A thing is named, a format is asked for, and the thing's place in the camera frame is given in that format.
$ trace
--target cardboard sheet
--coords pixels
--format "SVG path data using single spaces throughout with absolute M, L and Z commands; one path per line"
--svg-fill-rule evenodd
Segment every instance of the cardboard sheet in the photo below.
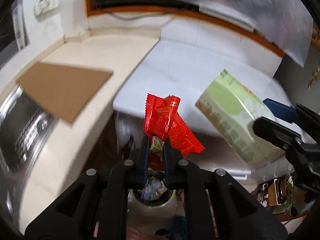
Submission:
M 41 107 L 72 123 L 112 72 L 35 63 L 17 84 Z

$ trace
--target sink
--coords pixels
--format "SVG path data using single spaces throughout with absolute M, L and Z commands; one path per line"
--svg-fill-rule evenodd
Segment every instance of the sink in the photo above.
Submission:
M 0 106 L 0 205 L 15 226 L 25 182 L 55 123 L 20 86 Z

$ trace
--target orange wooden frame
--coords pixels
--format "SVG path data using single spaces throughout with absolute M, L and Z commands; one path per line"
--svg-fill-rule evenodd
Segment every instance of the orange wooden frame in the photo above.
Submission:
M 98 16 L 105 13 L 115 13 L 115 12 L 156 12 L 156 13 L 170 13 L 176 8 L 168 8 L 168 7 L 161 7 L 161 6 L 148 6 L 148 5 L 141 5 L 141 6 L 117 6 L 117 7 L 110 7 L 105 9 L 94 9 L 93 0 L 86 0 L 86 9 L 87 9 L 87 17 Z M 209 22 L 215 25 L 222 26 L 224 28 L 233 30 L 257 43 L 264 46 L 265 48 L 271 50 L 275 54 L 280 57 L 284 57 L 285 53 L 283 50 L 278 48 L 276 45 L 266 41 L 260 35 L 255 33 L 250 33 L 234 24 L 226 22 L 224 20 L 202 14 L 199 12 L 189 11 L 189 10 L 181 10 L 173 12 L 172 14 L 182 16 L 182 17 L 190 17 L 194 19 L 198 19 L 200 21 Z

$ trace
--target beige countertop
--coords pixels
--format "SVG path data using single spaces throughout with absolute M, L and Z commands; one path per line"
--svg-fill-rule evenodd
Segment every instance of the beige countertop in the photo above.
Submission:
M 40 214 L 79 176 L 87 157 L 113 113 L 113 99 L 139 62 L 159 41 L 160 33 L 95 31 L 83 41 L 74 39 L 42 59 L 113 70 L 72 125 L 59 119 L 32 168 L 22 195 L 19 229 Z

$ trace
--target gray wall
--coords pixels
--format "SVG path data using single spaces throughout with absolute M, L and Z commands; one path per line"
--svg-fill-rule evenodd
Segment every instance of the gray wall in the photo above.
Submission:
M 280 82 L 292 104 L 302 104 L 318 112 L 320 109 L 320 76 L 308 90 L 308 83 L 312 79 L 312 72 L 317 69 L 320 52 L 310 46 L 304 68 L 298 66 L 287 55 L 282 60 L 275 78 Z

